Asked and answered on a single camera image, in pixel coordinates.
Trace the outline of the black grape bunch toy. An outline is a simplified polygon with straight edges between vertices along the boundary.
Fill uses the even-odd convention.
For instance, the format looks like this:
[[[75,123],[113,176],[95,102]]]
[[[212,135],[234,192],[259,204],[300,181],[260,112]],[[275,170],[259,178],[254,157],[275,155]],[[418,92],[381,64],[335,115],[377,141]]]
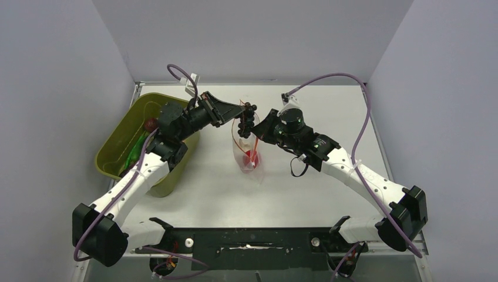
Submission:
[[[243,104],[244,112],[239,116],[239,124],[237,133],[239,137],[248,139],[252,134],[252,129],[255,126],[255,111],[257,110],[256,105],[252,105],[249,102]]]

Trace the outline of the clear zip bag orange zipper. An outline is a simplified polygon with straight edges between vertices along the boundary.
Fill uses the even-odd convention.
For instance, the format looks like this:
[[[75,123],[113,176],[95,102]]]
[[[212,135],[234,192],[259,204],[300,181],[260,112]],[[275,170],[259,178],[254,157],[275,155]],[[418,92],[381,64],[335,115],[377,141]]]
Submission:
[[[259,139],[250,130],[260,122],[256,105],[240,100],[240,106],[249,112],[235,118],[231,125],[233,156],[242,173],[248,180],[261,184],[264,179],[264,166],[258,149]]]

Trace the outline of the red yellow apple toy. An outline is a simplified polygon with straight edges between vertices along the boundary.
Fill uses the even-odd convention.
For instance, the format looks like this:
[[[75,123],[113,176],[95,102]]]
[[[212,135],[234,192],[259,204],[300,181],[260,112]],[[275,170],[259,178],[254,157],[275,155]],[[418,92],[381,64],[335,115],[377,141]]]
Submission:
[[[244,173],[249,173],[260,167],[260,164],[260,155],[257,152],[246,151],[242,155],[240,168]]]

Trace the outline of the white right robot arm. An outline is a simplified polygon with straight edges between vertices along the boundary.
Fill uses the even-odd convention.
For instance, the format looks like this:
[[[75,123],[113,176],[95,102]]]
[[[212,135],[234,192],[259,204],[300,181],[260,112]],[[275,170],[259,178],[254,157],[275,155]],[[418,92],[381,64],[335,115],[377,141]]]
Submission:
[[[427,223],[426,195],[421,188],[408,189],[352,160],[338,142],[307,126],[301,110],[279,115],[273,109],[251,133],[292,153],[307,167],[339,180],[379,211],[367,218],[342,217],[331,228],[330,242],[336,250],[344,251],[360,241],[382,241],[396,251],[410,250],[410,243]]]

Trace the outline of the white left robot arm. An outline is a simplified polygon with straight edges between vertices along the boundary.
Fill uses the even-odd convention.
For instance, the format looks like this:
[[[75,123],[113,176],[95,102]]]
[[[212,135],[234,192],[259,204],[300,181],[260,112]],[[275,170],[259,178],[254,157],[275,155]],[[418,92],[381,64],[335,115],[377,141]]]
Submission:
[[[136,164],[92,204],[79,204],[72,213],[73,259],[95,259],[110,267],[125,253],[159,244],[169,226],[157,218],[125,224],[141,198],[168,176],[188,151],[185,140],[208,125],[220,127],[233,119],[248,121],[257,107],[232,104],[204,92],[195,107],[164,104],[158,127],[144,141]]]

